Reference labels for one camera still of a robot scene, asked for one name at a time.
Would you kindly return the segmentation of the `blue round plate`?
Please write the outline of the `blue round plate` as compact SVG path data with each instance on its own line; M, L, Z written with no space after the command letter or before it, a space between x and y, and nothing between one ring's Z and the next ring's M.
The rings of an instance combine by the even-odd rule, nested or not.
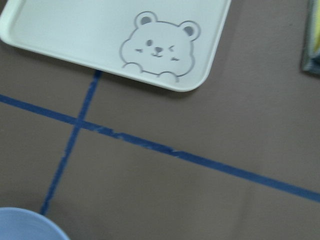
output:
M68 235L53 221L31 210L17 207L0 209L2 240L68 240Z

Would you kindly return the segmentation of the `cream bear tray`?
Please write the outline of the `cream bear tray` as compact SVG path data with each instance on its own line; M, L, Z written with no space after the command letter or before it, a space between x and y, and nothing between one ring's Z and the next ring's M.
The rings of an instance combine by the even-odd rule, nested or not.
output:
M9 0L8 45L188 92L208 77L229 0Z

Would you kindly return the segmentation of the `grey folded cloth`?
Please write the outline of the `grey folded cloth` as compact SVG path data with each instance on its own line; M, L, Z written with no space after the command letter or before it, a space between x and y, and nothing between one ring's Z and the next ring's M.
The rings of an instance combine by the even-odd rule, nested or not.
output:
M320 76L320 1L309 0L301 69Z

